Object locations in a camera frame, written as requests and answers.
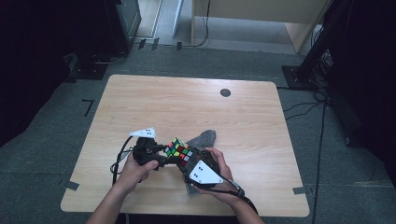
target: white triangular marker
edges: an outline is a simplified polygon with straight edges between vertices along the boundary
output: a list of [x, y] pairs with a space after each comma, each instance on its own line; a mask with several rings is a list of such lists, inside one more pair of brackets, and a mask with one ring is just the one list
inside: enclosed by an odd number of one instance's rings
[[203, 161], [198, 161], [192, 169], [190, 179], [200, 184], [219, 184], [223, 182], [223, 179]]
[[155, 138], [155, 130], [153, 127], [129, 133], [133, 137]]

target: rubik's cube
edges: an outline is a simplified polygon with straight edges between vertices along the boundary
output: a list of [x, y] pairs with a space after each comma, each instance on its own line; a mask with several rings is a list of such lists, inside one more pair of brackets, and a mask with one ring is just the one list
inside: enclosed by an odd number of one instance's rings
[[170, 144], [169, 147], [165, 150], [165, 153], [168, 157], [171, 156], [179, 156], [182, 160], [181, 166], [185, 166], [187, 161], [192, 156], [192, 151], [180, 140], [175, 138]]

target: wooden table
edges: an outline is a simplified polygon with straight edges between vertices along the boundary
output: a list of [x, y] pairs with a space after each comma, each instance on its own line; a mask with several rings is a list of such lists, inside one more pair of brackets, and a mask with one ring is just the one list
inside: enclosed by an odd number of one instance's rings
[[[229, 97], [220, 94], [231, 91]], [[288, 128], [272, 82], [183, 77], [112, 76], [96, 111], [61, 207], [92, 212], [111, 188], [109, 167], [130, 131], [154, 127], [159, 144], [174, 137], [187, 142], [215, 130], [235, 181], [261, 216], [305, 217], [304, 194], [293, 193], [302, 181]], [[136, 139], [131, 140], [134, 146]], [[128, 195], [122, 213], [232, 216], [209, 195], [187, 194], [176, 166], [151, 172]]]

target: gray carpet floor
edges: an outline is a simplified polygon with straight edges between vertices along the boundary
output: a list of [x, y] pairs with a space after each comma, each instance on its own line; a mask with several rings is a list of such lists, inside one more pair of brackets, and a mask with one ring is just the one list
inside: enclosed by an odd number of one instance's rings
[[[189, 49], [149, 45], [133, 47], [127, 57], [111, 64], [103, 80], [63, 83], [39, 111], [29, 128], [0, 148], [0, 223], [83, 223], [90, 214], [60, 208], [61, 182], [73, 172], [109, 76], [113, 74], [202, 77], [272, 81], [286, 87], [281, 65], [299, 65], [304, 56], [224, 49]], [[315, 102], [312, 91], [278, 90], [288, 109]], [[92, 109], [85, 116], [89, 102]], [[285, 118], [304, 113], [296, 106]], [[287, 120], [310, 206], [308, 217], [263, 217], [266, 223], [395, 223], [396, 190], [382, 161], [365, 148], [345, 146], [342, 126], [331, 105], [318, 105], [308, 114]], [[322, 112], [324, 132], [318, 191], [318, 147]], [[194, 223], [188, 217], [132, 216], [132, 223]], [[205, 217], [209, 223], [231, 223]]]

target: person's left hand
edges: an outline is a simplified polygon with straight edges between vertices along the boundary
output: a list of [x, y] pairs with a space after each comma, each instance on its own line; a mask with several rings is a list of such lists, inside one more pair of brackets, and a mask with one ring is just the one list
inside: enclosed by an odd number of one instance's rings
[[121, 175], [116, 184], [126, 194], [134, 191], [137, 183], [144, 181], [149, 177], [149, 172], [158, 166], [157, 161], [150, 161], [143, 166], [137, 164], [134, 160], [133, 153], [129, 153], [124, 164]]

